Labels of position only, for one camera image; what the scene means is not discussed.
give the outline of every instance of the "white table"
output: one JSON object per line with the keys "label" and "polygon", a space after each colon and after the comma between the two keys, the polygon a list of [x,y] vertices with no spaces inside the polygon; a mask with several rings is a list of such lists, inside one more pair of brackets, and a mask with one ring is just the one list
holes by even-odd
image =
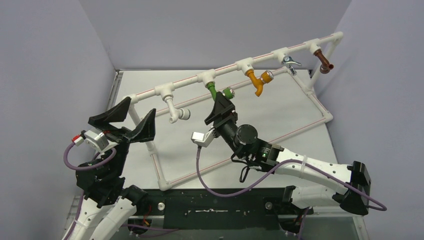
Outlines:
{"label": "white table", "polygon": [[[115,104],[130,94],[152,89],[154,86],[174,82],[200,73],[201,70],[126,70],[117,90]],[[298,70],[298,76],[305,83],[310,81],[307,70]],[[215,79],[217,89],[247,79],[241,72],[231,72]],[[323,118],[320,111],[305,96],[299,85],[288,73],[281,73],[264,86],[263,93],[257,97],[256,89],[250,84],[237,89],[236,96],[232,99],[238,113],[237,125],[253,125],[259,133],[259,138],[269,141],[284,134],[295,131]],[[202,83],[192,84],[174,91],[174,104],[190,100],[207,94],[209,91]],[[154,142],[157,146],[160,164],[165,179],[171,181],[196,170],[197,146],[192,143],[192,132],[207,132],[209,126],[204,123],[205,118],[213,108],[211,98],[188,106],[191,118],[187,121],[178,120],[169,123],[169,113],[156,118],[156,136]],[[135,105],[140,117],[150,109],[161,110],[167,105],[160,96],[151,97]],[[127,116],[123,123],[114,124],[117,127],[125,126],[129,129],[135,127],[131,118]],[[300,133],[292,138],[278,142],[279,145],[293,152],[307,155],[308,157],[329,163],[337,163],[332,143],[325,124]],[[228,159],[232,154],[223,139],[216,138],[208,148],[203,148],[200,157],[200,168]],[[213,172],[207,173],[203,178],[211,188],[244,188],[255,182],[263,172],[251,170],[244,183],[239,182],[241,169],[240,163],[230,163]],[[123,177],[126,178],[124,187],[136,185],[142,189],[157,189],[157,177],[153,161],[151,160],[144,143],[133,143],[126,159]],[[257,188],[281,188],[289,185],[308,186],[314,185],[306,180],[287,175],[271,175],[260,183]],[[203,188],[198,179],[178,186],[182,189]]]}

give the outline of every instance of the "silver faucet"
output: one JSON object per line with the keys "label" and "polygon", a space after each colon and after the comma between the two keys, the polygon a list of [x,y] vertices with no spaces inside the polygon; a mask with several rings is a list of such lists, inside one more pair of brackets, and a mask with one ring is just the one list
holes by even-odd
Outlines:
{"label": "silver faucet", "polygon": [[296,76],[296,74],[298,74],[298,73],[292,67],[292,64],[296,64],[299,67],[302,66],[302,63],[297,62],[297,61],[293,61],[293,58],[291,56],[285,56],[284,59],[282,60],[282,64],[290,70],[291,75],[293,75],[293,76]]}

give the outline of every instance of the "gray wall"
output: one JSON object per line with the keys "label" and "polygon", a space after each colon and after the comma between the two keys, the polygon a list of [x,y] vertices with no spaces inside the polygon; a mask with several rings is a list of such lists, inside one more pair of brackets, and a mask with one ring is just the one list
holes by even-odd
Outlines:
{"label": "gray wall", "polygon": [[210,69],[330,35],[351,0],[80,2],[117,69]]}
{"label": "gray wall", "polygon": [[78,0],[15,0],[0,1],[0,73],[0,238],[57,240],[77,191],[63,152],[114,68]]}
{"label": "gray wall", "polygon": [[366,163],[387,212],[365,217],[371,239],[424,239],[423,1],[353,0],[345,37],[318,97],[341,163]]}

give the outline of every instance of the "white panel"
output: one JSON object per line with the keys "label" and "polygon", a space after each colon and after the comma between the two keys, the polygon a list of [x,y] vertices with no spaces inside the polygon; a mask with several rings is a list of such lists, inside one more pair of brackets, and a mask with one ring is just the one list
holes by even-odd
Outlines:
{"label": "white panel", "polygon": [[[117,102],[125,95],[143,92],[155,85],[184,79],[199,72],[196,70],[124,71]],[[298,75],[305,81],[310,80],[306,70],[298,71]],[[240,72],[231,72],[215,79],[218,89],[245,80],[246,77]],[[270,141],[323,118],[319,110],[304,95],[288,73],[275,76],[271,83],[264,86],[260,97],[254,94],[255,91],[252,85],[239,88],[235,91],[236,97],[232,102],[238,112],[239,120],[237,124],[255,126],[261,139]],[[180,103],[207,93],[208,91],[202,83],[193,84],[177,89],[174,92],[174,102]],[[135,105],[140,117],[143,117],[152,108],[160,110],[165,107],[166,104],[159,96],[142,100]],[[211,113],[212,107],[213,101],[210,98],[187,107],[191,110],[191,118],[187,121],[178,120],[171,124],[168,121],[169,114],[156,118],[154,141],[167,180],[182,177],[196,170],[197,146],[192,143],[190,137],[193,131],[205,133],[209,130],[209,126],[205,125],[204,120]],[[129,116],[123,124],[114,125],[134,128]],[[330,163],[337,162],[325,125],[279,142],[279,144],[294,152],[306,154],[311,158]],[[217,138],[208,148],[203,148],[200,167],[228,159],[231,154],[232,152],[224,140]],[[251,170],[246,182],[239,183],[242,167],[241,164],[231,163],[206,174],[204,176],[205,182],[212,188],[242,188],[249,186],[264,174]],[[157,189],[158,184],[154,171],[155,168],[145,144],[132,144],[122,174],[126,177],[125,186],[134,184],[143,189]],[[285,187],[288,185],[304,186],[310,185],[310,183],[292,176],[272,175],[259,187]],[[180,188],[202,188],[202,185],[195,179],[181,185]]]}
{"label": "white panel", "polygon": [[60,239],[77,188],[63,152],[104,111],[114,74],[77,0],[0,1],[2,240]]}
{"label": "white panel", "polygon": [[364,162],[371,196],[387,212],[366,216],[370,239],[424,239],[424,1],[353,0],[337,31],[319,98],[340,163]]}
{"label": "white panel", "polygon": [[351,0],[80,2],[117,69],[210,69],[332,34]]}

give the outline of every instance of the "brown faucet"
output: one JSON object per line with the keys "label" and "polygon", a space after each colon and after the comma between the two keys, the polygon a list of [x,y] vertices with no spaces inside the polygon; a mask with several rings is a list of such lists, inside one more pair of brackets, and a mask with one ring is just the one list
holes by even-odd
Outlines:
{"label": "brown faucet", "polygon": [[313,54],[321,61],[321,67],[319,68],[319,71],[322,74],[328,74],[330,70],[334,68],[334,65],[328,61],[321,49],[316,50]]}

